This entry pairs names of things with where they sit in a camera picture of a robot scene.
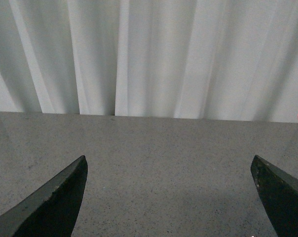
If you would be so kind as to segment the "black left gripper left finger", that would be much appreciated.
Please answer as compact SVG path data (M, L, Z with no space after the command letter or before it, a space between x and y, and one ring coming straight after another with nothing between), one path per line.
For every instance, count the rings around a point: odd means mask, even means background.
M88 164L80 156L0 216L0 237L70 237L81 207Z

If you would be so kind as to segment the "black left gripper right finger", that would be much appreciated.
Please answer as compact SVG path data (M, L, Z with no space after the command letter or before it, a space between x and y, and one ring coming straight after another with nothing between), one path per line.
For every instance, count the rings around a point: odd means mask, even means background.
M251 174L279 237L298 237L298 179L256 155Z

